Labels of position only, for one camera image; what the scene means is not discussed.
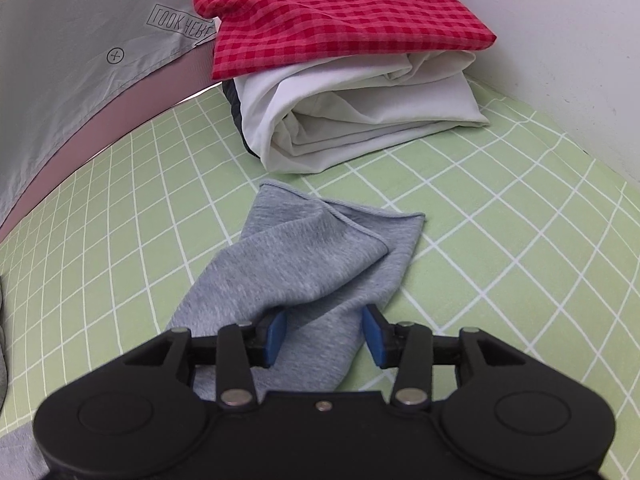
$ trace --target stack of folded clothes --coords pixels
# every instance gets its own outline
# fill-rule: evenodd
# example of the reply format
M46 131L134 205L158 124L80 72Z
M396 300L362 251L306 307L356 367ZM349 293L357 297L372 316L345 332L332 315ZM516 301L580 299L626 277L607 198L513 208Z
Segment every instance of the stack of folded clothes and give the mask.
M462 71L494 34L457 0L194 0L222 20L223 81L267 171L319 173L454 126L481 126Z

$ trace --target gray tent fabric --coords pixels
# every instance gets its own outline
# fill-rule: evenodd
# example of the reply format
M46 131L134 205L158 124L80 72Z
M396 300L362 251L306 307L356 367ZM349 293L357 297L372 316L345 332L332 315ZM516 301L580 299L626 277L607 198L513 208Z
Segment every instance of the gray tent fabric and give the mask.
M240 240L205 268L169 327L212 335L284 306L287 336L276 364L254 369L258 394L333 390L362 344L362 308L383 308L398 290L423 224L423 213L321 200L264 181ZM214 367L200 368L194 391L214 398L214 380Z
M76 131L215 36L193 0L0 0L0 224Z

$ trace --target dark gray cloth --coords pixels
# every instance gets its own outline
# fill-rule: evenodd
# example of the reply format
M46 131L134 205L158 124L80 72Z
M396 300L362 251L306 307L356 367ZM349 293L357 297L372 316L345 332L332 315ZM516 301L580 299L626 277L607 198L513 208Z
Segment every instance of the dark gray cloth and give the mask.
M362 308L384 308L398 290L423 224L422 213L320 200L265 181L239 242L207 266L169 326L210 335L287 307L276 364L254 370L258 393L333 390L362 343ZM198 370L194 390L213 398L213 367Z
M0 480L36 480L48 471L31 423L0 438Z
M2 278L0 278L0 319L2 319L2 323L4 323L5 315L4 302L2 300ZM0 325L0 410L4 404L4 398L6 397L7 390L7 371L6 362L4 360L4 348L4 328Z
M238 90L236 90L236 83L233 79L226 79L222 82L222 93L229 102L229 106L231 106L231 117L234 120L234 124L236 125L236 129L238 130L240 137L242 137L242 144L244 144L244 148L250 155L260 158L254 150L249 148L249 145L246 143L246 139L244 138L244 132L242 131L242 112L240 110L242 103L238 97Z

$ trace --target white wall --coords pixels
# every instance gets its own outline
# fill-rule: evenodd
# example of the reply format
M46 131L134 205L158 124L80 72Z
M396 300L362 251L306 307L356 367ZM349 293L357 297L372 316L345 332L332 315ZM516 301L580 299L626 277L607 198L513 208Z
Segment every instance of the white wall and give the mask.
M498 36L469 73L640 183L640 0L461 0Z

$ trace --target green grid mat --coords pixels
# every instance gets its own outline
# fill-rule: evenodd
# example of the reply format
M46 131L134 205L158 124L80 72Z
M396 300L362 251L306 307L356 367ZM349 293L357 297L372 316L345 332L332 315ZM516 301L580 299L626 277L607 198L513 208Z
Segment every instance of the green grid mat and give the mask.
M640 194L544 115L472 87L487 128L455 128L321 174L306 192L428 222L387 315L481 326L601 393L618 418L604 472L640 479ZM218 88L140 126L63 182L0 244L10 387L0 434L160 332L258 182ZM344 388L388 392L360 351ZM438 370L436 394L454 388Z

